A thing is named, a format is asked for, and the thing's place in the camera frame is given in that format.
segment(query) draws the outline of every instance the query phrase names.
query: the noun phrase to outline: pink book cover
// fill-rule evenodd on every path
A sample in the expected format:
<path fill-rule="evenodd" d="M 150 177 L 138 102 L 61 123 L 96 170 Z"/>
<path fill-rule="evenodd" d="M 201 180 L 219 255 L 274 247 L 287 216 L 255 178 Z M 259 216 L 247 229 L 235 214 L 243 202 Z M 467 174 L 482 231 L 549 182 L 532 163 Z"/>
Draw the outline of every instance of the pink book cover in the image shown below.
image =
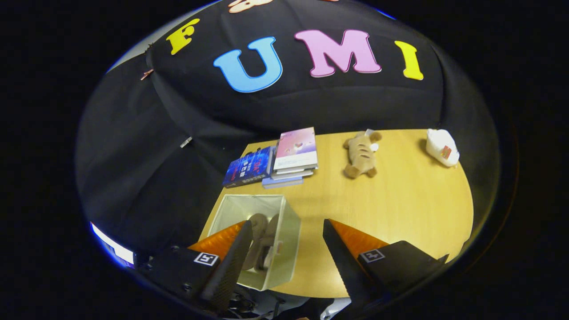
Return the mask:
<path fill-rule="evenodd" d="M 314 127 L 281 134 L 274 170 L 317 164 Z"/>

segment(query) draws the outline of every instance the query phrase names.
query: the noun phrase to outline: light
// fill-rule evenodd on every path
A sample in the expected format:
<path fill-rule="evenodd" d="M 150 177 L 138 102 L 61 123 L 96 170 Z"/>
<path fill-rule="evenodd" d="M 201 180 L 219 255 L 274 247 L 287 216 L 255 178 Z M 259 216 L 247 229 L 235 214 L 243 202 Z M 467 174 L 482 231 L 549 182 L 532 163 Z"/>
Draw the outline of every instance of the light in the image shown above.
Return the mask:
<path fill-rule="evenodd" d="M 93 227 L 93 231 L 95 232 L 95 235 L 97 235 L 99 237 L 99 239 L 101 239 L 104 243 L 108 244 L 111 248 L 114 249 L 114 254 L 117 257 L 119 257 L 119 258 L 125 260 L 126 262 L 134 265 L 134 254 L 132 251 L 126 249 L 125 247 L 114 242 L 111 238 L 107 237 L 107 235 L 102 233 L 101 230 L 99 230 L 97 227 L 95 227 L 95 225 L 93 223 L 91 223 L 91 226 Z"/>
<path fill-rule="evenodd" d="M 385 12 L 381 12 L 381 11 L 379 11 L 378 9 L 376 9 L 376 10 L 377 10 L 377 12 L 381 13 L 382 15 L 384 15 L 384 16 L 390 18 L 390 19 L 397 20 L 397 19 L 393 18 L 392 16 L 390 16 L 389 14 L 387 14 L 387 13 L 385 13 Z"/>

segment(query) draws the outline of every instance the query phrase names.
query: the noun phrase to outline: blue book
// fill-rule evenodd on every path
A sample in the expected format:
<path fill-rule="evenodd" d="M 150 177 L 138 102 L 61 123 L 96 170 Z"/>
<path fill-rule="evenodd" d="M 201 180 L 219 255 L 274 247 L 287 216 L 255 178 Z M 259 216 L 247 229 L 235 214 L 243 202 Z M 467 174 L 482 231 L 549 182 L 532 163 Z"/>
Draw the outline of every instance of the blue book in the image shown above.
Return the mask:
<path fill-rule="evenodd" d="M 286 178 L 279 180 L 273 180 L 272 178 L 265 178 L 263 179 L 262 182 L 263 188 L 265 189 L 294 186 L 296 184 L 302 184 L 302 183 L 304 183 L 304 179 L 302 177 L 293 177 L 293 178 Z"/>
<path fill-rule="evenodd" d="M 275 146 L 266 147 L 231 162 L 222 185 L 226 188 L 238 187 L 269 177 L 274 150 Z"/>

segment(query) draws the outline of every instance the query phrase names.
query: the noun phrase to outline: stack of books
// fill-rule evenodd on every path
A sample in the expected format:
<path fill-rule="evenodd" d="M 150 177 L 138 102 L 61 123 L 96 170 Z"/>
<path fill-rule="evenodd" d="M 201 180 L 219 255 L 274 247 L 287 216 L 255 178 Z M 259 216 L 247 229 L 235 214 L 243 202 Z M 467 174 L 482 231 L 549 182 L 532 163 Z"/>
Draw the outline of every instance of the stack of books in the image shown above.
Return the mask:
<path fill-rule="evenodd" d="M 292 186 L 318 169 L 314 127 L 281 134 L 276 146 L 266 147 L 233 161 L 223 181 L 232 188 L 262 180 L 264 188 Z"/>
<path fill-rule="evenodd" d="M 271 178 L 305 177 L 318 169 L 314 127 L 281 134 L 277 143 Z"/>

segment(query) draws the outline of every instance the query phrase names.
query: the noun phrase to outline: yellow letter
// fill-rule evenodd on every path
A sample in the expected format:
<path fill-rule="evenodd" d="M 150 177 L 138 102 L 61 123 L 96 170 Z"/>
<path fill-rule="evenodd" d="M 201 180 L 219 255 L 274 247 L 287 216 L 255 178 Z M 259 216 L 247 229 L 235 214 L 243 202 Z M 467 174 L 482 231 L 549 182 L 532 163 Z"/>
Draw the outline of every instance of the yellow letter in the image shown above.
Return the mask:
<path fill-rule="evenodd" d="M 417 55 L 415 54 L 417 49 L 403 41 L 395 41 L 395 45 L 401 49 L 401 52 L 403 52 L 403 59 L 405 60 L 405 70 L 403 70 L 403 75 L 411 79 L 423 80 L 424 76 L 419 69 L 419 62 L 417 61 Z"/>
<path fill-rule="evenodd" d="M 166 38 L 166 40 L 170 41 L 170 44 L 172 45 L 172 55 L 175 55 L 192 41 L 192 38 L 189 37 L 193 34 L 192 24 L 196 24 L 198 22 L 200 22 L 200 19 L 194 19 Z"/>

